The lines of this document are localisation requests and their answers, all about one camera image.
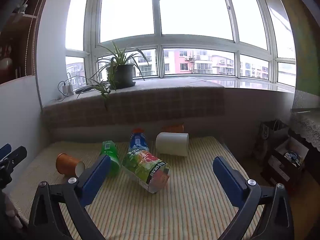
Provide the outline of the orange patterned paper cup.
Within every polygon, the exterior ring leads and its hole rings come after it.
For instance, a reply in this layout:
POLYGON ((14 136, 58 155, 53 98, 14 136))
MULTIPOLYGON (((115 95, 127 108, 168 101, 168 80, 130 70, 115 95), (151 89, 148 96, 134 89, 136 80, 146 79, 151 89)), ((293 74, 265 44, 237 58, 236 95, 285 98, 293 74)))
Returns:
POLYGON ((69 177, 79 178, 85 170, 85 165, 82 161, 65 153, 60 153, 57 156, 55 165, 59 174, 69 177))

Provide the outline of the white paper cup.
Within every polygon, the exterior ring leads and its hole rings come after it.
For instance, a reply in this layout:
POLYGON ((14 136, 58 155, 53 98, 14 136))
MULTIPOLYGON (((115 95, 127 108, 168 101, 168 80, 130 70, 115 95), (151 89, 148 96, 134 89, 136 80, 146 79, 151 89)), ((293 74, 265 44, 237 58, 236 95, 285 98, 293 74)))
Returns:
POLYGON ((189 148, 188 133, 161 132, 156 137, 156 151, 159 154, 186 157, 189 148))

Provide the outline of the open cardboard box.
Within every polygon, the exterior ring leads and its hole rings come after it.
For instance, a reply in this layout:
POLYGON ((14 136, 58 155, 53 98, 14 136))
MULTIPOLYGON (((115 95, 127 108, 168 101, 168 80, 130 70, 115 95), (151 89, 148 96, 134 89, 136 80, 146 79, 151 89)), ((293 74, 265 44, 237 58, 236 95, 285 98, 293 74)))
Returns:
POLYGON ((304 167, 304 160, 309 150, 294 137, 288 137, 267 152, 262 175, 273 185, 296 181, 304 167))

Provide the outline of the striped tablecloth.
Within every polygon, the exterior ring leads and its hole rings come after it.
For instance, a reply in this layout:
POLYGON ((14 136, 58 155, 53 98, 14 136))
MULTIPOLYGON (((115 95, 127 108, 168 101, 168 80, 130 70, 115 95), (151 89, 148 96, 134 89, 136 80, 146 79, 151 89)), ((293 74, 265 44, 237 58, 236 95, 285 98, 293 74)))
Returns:
MULTIPOLYGON (((65 182, 56 170, 60 153, 78 158, 90 167, 100 155, 102 143, 56 142, 45 148, 24 169, 9 194, 28 220, 41 181, 65 182)), ((245 179, 249 176, 214 137, 189 141, 187 157, 161 155, 170 169, 166 186, 151 194, 131 180, 121 168, 107 178, 92 204, 86 207, 106 239, 218 239, 237 212, 216 178, 212 162, 223 156, 245 179)))

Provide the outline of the white power strip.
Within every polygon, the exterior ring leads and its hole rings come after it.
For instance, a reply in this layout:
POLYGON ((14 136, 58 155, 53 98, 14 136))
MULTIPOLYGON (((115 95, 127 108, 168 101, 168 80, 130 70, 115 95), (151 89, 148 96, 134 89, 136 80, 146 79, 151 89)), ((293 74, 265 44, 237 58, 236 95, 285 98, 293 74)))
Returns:
POLYGON ((73 92, 73 86, 72 85, 63 85, 62 86, 62 93, 64 94, 64 96, 71 96, 74 94, 73 92))

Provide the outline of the dark paper bag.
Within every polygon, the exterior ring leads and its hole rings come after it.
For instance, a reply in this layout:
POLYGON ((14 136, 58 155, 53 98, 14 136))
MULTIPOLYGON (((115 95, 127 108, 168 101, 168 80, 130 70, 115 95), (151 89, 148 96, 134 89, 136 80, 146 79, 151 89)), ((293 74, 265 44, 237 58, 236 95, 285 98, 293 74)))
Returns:
POLYGON ((280 119, 262 122, 253 148, 254 157, 263 160, 269 150, 287 139, 288 131, 289 126, 280 119))

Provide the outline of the green tea bottle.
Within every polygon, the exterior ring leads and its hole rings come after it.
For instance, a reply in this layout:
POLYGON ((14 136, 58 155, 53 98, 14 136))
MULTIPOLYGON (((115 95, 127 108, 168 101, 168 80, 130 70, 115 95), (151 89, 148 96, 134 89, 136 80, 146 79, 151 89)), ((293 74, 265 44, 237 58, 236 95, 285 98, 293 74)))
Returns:
POLYGON ((116 144, 112 140, 104 141, 102 143, 100 154, 108 155, 110 157, 111 167, 108 176, 115 177, 118 174, 121 166, 116 144))

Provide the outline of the lace-covered side table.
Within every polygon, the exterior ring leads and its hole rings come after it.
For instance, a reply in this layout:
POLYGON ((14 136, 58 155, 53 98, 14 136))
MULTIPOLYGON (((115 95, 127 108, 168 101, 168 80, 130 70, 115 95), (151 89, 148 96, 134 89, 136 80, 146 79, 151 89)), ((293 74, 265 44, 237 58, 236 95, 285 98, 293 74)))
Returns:
POLYGON ((290 128, 319 151, 319 96, 295 90, 290 128))

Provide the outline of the colourful fruit juice carton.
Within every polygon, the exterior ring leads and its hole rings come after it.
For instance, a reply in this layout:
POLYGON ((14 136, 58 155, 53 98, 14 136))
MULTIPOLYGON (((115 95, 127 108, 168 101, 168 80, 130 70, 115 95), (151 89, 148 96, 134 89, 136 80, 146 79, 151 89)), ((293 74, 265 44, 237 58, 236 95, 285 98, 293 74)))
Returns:
POLYGON ((170 166, 146 150, 128 152, 122 166, 129 178, 149 193, 163 189, 170 178, 170 166))

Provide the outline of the blue labelled drink bottle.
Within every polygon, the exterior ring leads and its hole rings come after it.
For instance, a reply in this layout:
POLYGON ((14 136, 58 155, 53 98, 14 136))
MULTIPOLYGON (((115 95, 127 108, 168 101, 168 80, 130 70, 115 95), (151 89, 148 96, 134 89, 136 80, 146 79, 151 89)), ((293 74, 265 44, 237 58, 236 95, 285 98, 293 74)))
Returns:
POLYGON ((130 136, 128 151, 131 152, 136 149, 149 151, 149 147, 146 143, 144 130, 141 128, 134 129, 130 136))

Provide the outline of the potted spider plant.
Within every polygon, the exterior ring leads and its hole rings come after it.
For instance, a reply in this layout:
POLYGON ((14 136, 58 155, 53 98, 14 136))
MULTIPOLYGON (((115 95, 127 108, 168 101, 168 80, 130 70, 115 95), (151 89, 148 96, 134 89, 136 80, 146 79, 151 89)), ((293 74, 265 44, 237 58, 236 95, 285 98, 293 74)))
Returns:
POLYGON ((136 47, 125 47, 120 49, 114 41, 111 41, 112 49, 98 44, 99 47, 106 50, 101 58, 96 60, 96 63, 102 64, 97 71, 87 79, 89 85, 85 88, 80 88, 76 92, 77 96, 84 94, 90 90, 95 90, 103 98, 104 107, 107 108, 108 99, 111 92, 116 92, 119 89, 133 87, 133 70, 137 69, 142 73, 138 59, 141 57, 144 62, 149 65, 150 61, 143 51, 136 47))

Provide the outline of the wooden cabinet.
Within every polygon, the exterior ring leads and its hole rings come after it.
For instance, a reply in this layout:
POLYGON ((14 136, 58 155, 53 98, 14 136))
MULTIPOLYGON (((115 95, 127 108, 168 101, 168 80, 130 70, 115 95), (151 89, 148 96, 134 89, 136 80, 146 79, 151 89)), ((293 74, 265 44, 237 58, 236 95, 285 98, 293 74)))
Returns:
POLYGON ((1 17, 1 83, 36 74, 40 19, 46 0, 16 0, 1 17))

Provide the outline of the checked windowsill mat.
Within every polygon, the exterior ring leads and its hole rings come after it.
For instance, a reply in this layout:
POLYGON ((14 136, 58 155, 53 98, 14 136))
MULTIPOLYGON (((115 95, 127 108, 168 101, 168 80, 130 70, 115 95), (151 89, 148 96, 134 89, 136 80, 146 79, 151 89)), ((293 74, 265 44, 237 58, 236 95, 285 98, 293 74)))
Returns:
POLYGON ((131 125, 141 122, 220 116, 225 88, 195 77, 156 79, 111 92, 91 91, 46 105, 43 119, 52 129, 131 125))

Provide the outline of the white window frame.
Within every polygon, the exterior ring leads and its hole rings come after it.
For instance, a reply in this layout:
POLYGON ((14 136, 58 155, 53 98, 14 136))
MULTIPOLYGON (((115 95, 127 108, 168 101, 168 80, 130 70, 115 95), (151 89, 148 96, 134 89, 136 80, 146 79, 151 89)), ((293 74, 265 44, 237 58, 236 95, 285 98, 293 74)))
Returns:
POLYGON ((107 78, 114 48, 135 51, 135 78, 228 78, 230 87, 296 85, 296 50, 281 0, 71 0, 66 71, 75 88, 107 78))

